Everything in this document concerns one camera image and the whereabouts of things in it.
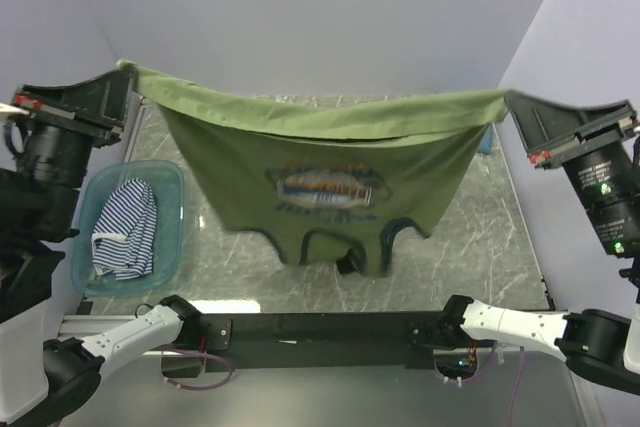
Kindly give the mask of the olive green tank top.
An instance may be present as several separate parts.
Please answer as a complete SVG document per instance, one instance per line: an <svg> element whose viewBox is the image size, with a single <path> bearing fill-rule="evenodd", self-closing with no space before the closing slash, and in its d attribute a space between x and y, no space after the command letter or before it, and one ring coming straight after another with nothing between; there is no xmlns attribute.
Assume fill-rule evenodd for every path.
<svg viewBox="0 0 640 427"><path fill-rule="evenodd" d="M286 265L347 262L371 277L389 272L400 231L433 233L508 112L501 89L321 107L118 67L158 107L226 230L264 235Z"/></svg>

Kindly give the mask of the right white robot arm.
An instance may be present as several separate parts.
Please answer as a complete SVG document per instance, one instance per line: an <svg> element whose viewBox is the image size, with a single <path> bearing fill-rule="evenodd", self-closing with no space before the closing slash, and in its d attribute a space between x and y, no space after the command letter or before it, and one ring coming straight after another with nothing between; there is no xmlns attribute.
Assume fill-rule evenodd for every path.
<svg viewBox="0 0 640 427"><path fill-rule="evenodd" d="M573 107L512 91L505 97L530 162L565 171L604 251L632 264L619 272L639 284L639 114L628 100ZM535 314L453 295L438 323L444 342L491 340L545 353L574 374L639 392L639 316L598 309Z"/></svg>

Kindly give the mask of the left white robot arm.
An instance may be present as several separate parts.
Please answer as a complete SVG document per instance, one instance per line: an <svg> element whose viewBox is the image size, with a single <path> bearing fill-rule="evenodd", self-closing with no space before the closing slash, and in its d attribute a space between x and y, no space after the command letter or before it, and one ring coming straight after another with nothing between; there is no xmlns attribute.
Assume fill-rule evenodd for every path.
<svg viewBox="0 0 640 427"><path fill-rule="evenodd" d="M117 369L164 346L186 349L200 313L179 296L86 337L48 337L58 244L72 220L95 149L123 133L136 82L131 66L67 86L22 85L1 107L1 422L51 426L78 410Z"/></svg>

